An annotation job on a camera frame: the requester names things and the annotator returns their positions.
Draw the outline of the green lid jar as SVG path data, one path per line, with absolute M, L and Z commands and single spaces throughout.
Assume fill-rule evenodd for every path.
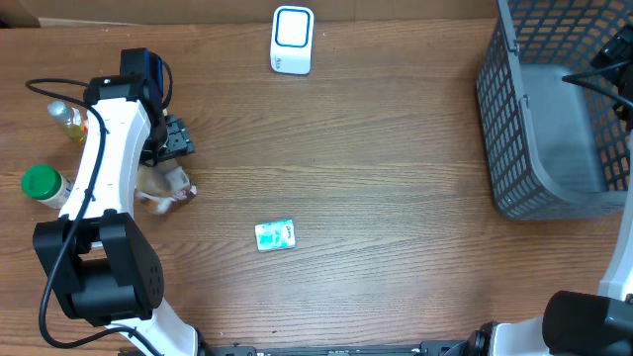
M 22 191 L 31 199 L 50 208 L 61 209 L 67 202 L 73 183 L 48 165 L 35 165 L 21 180 Z

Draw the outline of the teal tissue pack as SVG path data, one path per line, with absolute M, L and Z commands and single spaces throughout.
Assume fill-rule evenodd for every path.
M 281 220 L 257 224 L 255 238 L 259 252 L 294 248 L 296 246 L 294 222 Z

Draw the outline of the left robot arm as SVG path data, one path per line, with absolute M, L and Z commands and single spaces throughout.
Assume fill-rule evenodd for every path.
M 85 83 L 88 135 L 59 216 L 40 222 L 34 249 L 47 281 L 42 338 L 70 349 L 120 333 L 143 355 L 208 355 L 202 333 L 164 298 L 159 257 L 134 220 L 137 171 L 194 153 L 184 123 L 166 114 L 169 65 L 124 49 L 120 72 Z

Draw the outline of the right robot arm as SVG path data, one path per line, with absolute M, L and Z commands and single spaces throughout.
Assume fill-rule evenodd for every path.
M 519 38 L 525 35 L 526 44 Z M 455 355 L 632 351 L 632 28 L 499 27 L 477 83 L 498 212 L 511 220 L 622 221 L 596 294 L 560 291 L 541 316 L 489 322 Z

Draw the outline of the white barcode snack packet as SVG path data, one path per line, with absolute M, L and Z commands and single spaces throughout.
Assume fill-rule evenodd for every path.
M 191 201 L 198 195 L 198 187 L 190 180 L 181 167 L 163 175 L 169 185 L 167 191 L 148 193 L 139 191 L 137 198 L 146 205 L 151 214 L 165 215 L 172 208 Z

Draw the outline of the brown snack packet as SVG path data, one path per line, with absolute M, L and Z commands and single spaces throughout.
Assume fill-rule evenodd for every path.
M 178 167 L 183 169 L 176 159 L 163 161 L 154 167 L 141 165 L 137 171 L 135 199 L 140 202 L 136 196 L 136 193 L 139 191 L 158 194 L 163 191 L 167 191 L 169 189 L 169 185 L 163 175 L 173 169 L 177 169 Z

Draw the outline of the yellow liquid bottle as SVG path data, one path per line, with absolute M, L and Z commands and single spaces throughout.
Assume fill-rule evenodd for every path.
M 54 101 L 47 106 L 48 113 L 71 140 L 84 144 L 88 134 L 87 119 L 76 108 L 62 101 Z

